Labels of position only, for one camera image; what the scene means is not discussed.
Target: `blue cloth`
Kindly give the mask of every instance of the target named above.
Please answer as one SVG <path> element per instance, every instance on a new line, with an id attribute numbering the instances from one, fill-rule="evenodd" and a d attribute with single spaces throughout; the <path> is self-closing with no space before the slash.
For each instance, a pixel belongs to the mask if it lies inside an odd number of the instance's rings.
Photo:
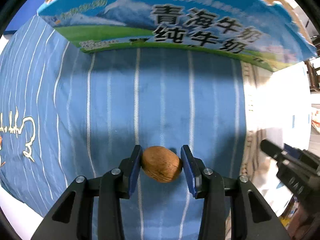
<path id="1" fill-rule="evenodd" d="M 0 85 L 1 183 L 41 216 L 76 176 L 102 176 L 135 144 L 178 155 L 188 144 L 207 167 L 239 174 L 245 113 L 237 60 L 157 48 L 84 54 L 35 16 L 5 47 Z M 34 162 L 25 147 L 33 135 Z M 136 188 L 121 200 L 126 239 L 197 239 L 203 201 L 189 199 L 184 173 L 161 184 L 141 170 L 140 179 L 141 195 Z"/>

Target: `mountain illustration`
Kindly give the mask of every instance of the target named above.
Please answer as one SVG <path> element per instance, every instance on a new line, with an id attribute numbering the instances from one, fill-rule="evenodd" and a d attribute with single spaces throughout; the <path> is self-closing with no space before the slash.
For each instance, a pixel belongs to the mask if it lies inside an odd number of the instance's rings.
<path id="1" fill-rule="evenodd" d="M 154 18 L 151 16 L 152 6 L 133 0 L 116 0 L 107 5 L 98 17 L 122 22 L 129 27 L 154 30 Z"/>
<path id="2" fill-rule="evenodd" d="M 53 27 L 75 26 L 75 25 L 117 25 L 125 26 L 124 23 L 107 20 L 96 16 L 86 16 L 83 14 L 74 14 L 71 18 L 57 21 L 55 17 L 44 16 L 44 20 Z"/>

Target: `walnut shell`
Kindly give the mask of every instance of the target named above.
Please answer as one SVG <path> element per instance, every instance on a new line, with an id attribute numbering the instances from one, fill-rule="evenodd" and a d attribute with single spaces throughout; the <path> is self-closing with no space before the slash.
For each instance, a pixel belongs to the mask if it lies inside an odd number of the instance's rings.
<path id="1" fill-rule="evenodd" d="M 182 161 L 172 151 L 162 146 L 147 148 L 141 158 L 144 172 L 158 182 L 170 182 L 182 171 Z"/>

